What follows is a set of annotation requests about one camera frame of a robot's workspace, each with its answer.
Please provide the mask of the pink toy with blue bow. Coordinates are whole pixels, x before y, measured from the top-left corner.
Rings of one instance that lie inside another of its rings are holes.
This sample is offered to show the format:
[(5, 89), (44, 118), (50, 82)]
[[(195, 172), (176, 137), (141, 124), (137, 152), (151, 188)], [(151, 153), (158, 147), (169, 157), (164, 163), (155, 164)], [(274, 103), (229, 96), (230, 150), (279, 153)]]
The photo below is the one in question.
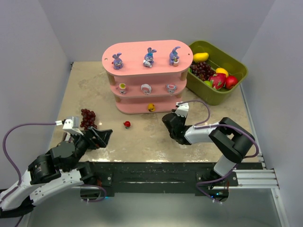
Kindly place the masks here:
[(175, 85), (175, 84), (167, 84), (167, 85), (165, 86), (165, 88), (166, 88), (166, 91), (167, 91), (169, 94), (174, 94), (175, 91), (177, 90), (178, 86)]

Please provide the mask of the pink toy with green centre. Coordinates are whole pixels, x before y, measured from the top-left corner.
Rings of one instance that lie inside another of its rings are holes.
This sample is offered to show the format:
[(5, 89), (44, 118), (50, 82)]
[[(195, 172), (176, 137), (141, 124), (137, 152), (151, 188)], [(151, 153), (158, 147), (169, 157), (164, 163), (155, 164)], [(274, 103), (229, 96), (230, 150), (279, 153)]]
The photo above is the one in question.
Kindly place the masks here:
[(117, 86), (116, 86), (116, 90), (122, 94), (122, 95), (125, 95), (128, 91), (128, 87), (125, 83), (119, 83)]

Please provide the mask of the purple bunny toy with cup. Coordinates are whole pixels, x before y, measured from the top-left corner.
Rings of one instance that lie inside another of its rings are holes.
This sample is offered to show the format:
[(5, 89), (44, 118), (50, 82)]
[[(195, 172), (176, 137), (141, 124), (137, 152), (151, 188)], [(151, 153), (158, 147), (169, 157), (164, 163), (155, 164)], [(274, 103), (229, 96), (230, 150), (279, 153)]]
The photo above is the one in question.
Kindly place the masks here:
[(177, 49), (179, 49), (179, 48), (180, 48), (180, 46), (176, 46), (170, 52), (170, 54), (169, 54), (169, 65), (171, 65), (171, 66), (178, 66), (178, 64), (179, 64), (179, 56), (178, 56)]

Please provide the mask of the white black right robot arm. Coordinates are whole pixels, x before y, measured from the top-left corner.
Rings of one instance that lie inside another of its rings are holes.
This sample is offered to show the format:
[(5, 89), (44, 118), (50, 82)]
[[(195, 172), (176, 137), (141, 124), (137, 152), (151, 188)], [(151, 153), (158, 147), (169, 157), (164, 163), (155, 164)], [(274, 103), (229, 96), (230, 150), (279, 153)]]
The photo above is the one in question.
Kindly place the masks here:
[(215, 183), (226, 178), (232, 169), (247, 158), (247, 153), (258, 146), (255, 138), (236, 122), (228, 117), (222, 118), (215, 124), (197, 126), (186, 125), (186, 117), (178, 116), (175, 112), (164, 115), (162, 122), (169, 136), (181, 145), (213, 142), (221, 151), (212, 170), (201, 177), (202, 183)]

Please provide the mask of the purple bunny toy red bow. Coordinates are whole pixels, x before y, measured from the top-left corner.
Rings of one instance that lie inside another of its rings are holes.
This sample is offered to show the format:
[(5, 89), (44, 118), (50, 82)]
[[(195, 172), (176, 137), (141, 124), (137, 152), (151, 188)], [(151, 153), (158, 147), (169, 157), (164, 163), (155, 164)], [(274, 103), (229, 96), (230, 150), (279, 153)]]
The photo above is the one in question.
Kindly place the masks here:
[(123, 61), (120, 58), (121, 55), (122, 54), (120, 52), (112, 55), (112, 58), (114, 59), (112, 64), (113, 64), (113, 67), (115, 70), (119, 70), (119, 69), (123, 68), (123, 66), (124, 66)]

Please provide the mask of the pink toy with white frill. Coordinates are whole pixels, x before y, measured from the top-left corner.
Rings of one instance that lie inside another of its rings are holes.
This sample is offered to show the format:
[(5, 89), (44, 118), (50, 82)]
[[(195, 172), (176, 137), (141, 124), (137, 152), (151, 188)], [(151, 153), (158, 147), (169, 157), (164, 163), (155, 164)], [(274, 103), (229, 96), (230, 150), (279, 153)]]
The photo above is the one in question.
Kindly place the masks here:
[(141, 91), (145, 95), (149, 95), (152, 92), (152, 87), (149, 84), (142, 84), (141, 85)]

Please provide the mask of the red haired mermaid toy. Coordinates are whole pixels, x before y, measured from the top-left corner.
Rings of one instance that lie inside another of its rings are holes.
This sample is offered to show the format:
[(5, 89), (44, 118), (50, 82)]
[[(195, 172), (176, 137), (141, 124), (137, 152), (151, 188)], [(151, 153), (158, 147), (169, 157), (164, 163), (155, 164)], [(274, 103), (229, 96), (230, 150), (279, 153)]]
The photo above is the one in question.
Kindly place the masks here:
[(131, 123), (129, 121), (125, 121), (123, 124), (126, 129), (129, 129), (131, 127)]

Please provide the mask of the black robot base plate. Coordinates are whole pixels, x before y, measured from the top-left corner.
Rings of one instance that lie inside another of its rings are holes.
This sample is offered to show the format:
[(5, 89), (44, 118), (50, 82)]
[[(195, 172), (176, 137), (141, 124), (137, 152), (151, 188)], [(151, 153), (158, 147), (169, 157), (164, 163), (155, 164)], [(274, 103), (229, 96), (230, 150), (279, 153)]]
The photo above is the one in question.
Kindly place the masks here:
[(225, 179), (212, 173), (214, 163), (82, 162), (84, 183), (104, 188), (109, 197), (117, 193), (183, 193), (226, 198), (238, 186), (235, 172)]

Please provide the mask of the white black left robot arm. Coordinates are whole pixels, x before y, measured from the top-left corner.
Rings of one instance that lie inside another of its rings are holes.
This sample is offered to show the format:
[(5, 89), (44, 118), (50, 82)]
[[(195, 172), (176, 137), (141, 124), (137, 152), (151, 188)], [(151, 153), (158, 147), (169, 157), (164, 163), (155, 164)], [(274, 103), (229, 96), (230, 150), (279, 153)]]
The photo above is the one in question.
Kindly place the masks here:
[(88, 150), (105, 148), (112, 129), (99, 131), (88, 127), (72, 141), (61, 141), (38, 156), (25, 171), (20, 182), (0, 194), (0, 217), (17, 218), (53, 195), (74, 186), (92, 185), (98, 178), (90, 162), (79, 160)]

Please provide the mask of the purple bunny toy blue ears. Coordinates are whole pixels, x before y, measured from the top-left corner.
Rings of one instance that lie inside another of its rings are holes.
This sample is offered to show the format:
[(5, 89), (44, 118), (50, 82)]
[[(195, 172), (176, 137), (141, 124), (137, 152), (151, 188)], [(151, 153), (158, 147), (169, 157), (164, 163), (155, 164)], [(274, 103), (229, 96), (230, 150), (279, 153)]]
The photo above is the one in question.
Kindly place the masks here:
[(144, 56), (144, 60), (143, 60), (143, 66), (147, 68), (151, 68), (153, 66), (154, 64), (153, 54), (156, 52), (157, 50), (152, 49), (151, 47), (147, 49), (147, 54)]

